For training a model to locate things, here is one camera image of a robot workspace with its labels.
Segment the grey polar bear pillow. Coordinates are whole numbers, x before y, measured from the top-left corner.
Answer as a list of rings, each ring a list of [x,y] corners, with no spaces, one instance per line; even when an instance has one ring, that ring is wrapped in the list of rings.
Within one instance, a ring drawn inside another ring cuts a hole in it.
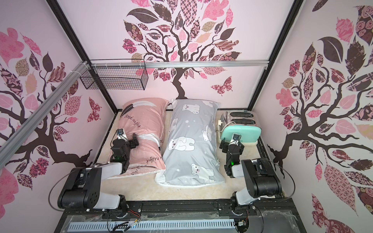
[[[172,102],[173,114],[163,153],[165,171],[155,176],[163,186],[199,187],[224,183],[216,156],[215,119],[219,103],[183,99]]]

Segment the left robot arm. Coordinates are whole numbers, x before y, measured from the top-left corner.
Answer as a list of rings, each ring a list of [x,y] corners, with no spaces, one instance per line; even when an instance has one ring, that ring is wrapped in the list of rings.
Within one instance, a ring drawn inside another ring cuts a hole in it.
[[[133,134],[130,140],[119,135],[112,143],[113,154],[108,163],[71,170],[57,199],[60,209],[112,210],[125,202],[121,195],[101,191],[101,182],[122,175],[128,170],[130,152],[139,146],[139,141],[136,134]]]

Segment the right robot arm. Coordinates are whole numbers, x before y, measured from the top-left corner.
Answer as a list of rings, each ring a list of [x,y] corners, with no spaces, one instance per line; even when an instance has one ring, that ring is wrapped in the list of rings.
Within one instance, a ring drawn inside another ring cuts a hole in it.
[[[234,192],[231,197],[232,206],[245,206],[282,193],[282,185],[270,161],[264,158],[244,159],[244,145],[239,139],[226,142],[222,140],[220,149],[226,154],[224,169],[230,178],[244,178],[245,188]]]

